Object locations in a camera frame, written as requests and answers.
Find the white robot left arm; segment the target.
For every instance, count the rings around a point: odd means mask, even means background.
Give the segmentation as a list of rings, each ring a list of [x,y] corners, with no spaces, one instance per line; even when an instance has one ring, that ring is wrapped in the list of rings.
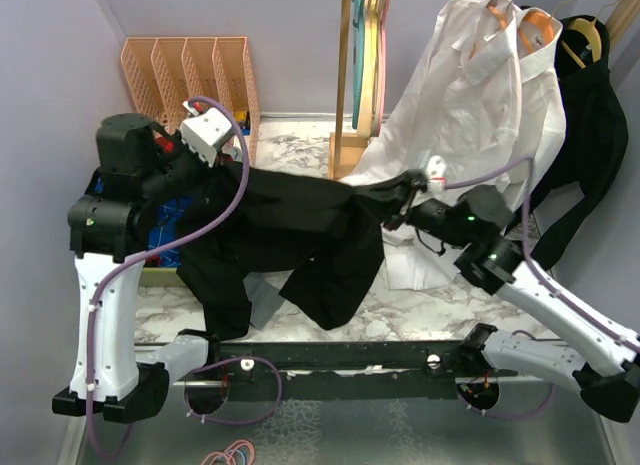
[[[220,370],[219,339],[183,330],[156,352],[134,350],[135,300],[149,236],[166,202],[195,191],[234,135],[229,117],[193,113],[168,133],[137,113],[103,120],[94,180],[68,213],[78,275],[80,330],[70,384],[52,399],[54,413],[133,424],[156,416],[172,384],[206,380]]]

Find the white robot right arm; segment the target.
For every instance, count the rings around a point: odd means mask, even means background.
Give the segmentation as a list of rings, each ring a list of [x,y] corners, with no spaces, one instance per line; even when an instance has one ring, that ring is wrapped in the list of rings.
[[[599,415],[629,422],[639,405],[638,333],[559,285],[523,245],[502,235],[510,211],[495,186],[477,184],[452,205],[435,198],[413,203],[417,193],[432,193],[443,183],[407,171],[379,185],[383,226],[407,224],[461,249],[455,266],[469,284],[525,311],[564,342],[549,345],[479,324],[444,365],[472,376],[507,370],[541,378],[576,392]]]

